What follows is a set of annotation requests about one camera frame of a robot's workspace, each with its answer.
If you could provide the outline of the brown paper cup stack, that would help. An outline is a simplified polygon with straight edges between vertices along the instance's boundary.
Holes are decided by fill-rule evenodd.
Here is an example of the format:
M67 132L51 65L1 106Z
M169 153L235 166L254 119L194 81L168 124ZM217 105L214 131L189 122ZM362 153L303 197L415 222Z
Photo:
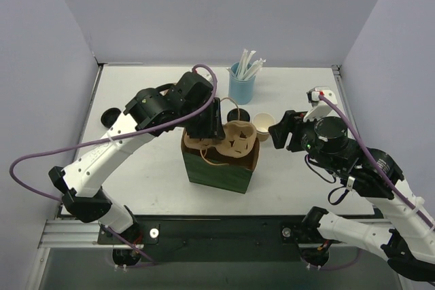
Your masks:
M256 127L259 142L264 142L270 137L268 128L275 124L275 119L269 113L258 113L254 116L252 124Z

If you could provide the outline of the black plastic cup lid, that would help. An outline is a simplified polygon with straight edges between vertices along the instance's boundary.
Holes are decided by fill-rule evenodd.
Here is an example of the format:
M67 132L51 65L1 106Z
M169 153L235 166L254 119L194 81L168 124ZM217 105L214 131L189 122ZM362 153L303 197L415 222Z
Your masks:
M242 108L238 108L238 109L236 108L236 109L230 110L227 113L226 119L227 120L228 119L235 119L235 118L240 119L241 117L244 117L245 119L251 121L250 114L246 110L244 110Z

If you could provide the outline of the green paper bag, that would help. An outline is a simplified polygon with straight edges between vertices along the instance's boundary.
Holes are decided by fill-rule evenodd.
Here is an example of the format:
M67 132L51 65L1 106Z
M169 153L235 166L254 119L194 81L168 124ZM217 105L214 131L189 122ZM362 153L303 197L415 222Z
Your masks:
M230 97L227 99L233 103L235 109L240 108ZM254 148L243 158L226 158L220 155L215 149L208 149L205 157L209 161L213 163L227 163L225 166L212 166L201 158L199 150L188 149L182 143L185 133L187 133L186 129L183 130L181 138L181 153L189 182L240 194L244 194L247 191L258 163L260 153L260 142L258 138L254 143ZM212 139L212 137L192 138Z

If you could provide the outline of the single brown paper cup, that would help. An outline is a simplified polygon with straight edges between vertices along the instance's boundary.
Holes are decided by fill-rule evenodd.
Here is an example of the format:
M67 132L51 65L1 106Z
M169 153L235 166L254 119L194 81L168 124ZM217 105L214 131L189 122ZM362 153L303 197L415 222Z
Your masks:
M244 117L241 117L240 119L237 119L237 118L235 118L235 119L228 119L227 122L228 123L231 123L231 122L233 122L233 123L250 123L250 120L247 120Z

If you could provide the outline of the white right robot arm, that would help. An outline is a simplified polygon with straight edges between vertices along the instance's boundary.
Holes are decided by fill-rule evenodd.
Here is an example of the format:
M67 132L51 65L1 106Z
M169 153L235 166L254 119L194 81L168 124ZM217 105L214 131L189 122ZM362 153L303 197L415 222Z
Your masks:
M306 152L309 163L324 169L341 184L344 195L356 192L390 223L375 227L339 217L314 206L304 217L302 235L350 244L384 259L399 275L417 282L434 282L434 219L416 197L400 167L384 151L362 149L349 137L341 117L309 121L308 112L286 111L269 127L275 148Z

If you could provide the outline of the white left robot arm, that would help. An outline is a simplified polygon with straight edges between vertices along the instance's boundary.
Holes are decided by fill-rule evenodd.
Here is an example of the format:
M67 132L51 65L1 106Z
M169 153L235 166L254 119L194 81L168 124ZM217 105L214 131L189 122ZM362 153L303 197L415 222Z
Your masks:
M103 183L136 150L176 127L196 136L223 137L218 100L212 92L212 83L194 71L184 73L176 84L138 91L107 131L107 143L49 171L67 212L81 222L98 221L109 227L123 243L140 237L131 210L108 195Z

